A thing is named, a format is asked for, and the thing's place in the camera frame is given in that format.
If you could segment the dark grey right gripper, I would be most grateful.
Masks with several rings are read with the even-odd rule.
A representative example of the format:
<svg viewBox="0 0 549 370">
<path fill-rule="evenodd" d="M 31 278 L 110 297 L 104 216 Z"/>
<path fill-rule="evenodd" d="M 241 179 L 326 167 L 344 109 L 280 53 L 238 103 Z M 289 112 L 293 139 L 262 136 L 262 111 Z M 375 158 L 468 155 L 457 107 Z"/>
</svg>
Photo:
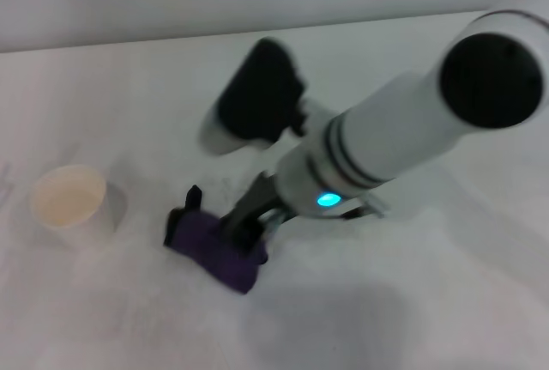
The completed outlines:
<svg viewBox="0 0 549 370">
<path fill-rule="evenodd" d="M 330 213 L 334 206 L 321 206 L 318 212 L 297 211 L 281 199 L 276 190 L 275 176 L 259 173 L 232 210 L 223 217 L 222 236 L 232 237 L 233 246 L 241 254 L 248 255 L 262 241 L 265 227 L 259 219 L 270 211 L 281 214 L 282 223 L 298 216 L 318 220 L 350 221 L 368 215 L 377 218 L 384 218 L 387 215 L 387 204 L 368 191 L 357 196 L 356 200 L 360 205 L 342 210 L 340 213 Z"/>
</svg>

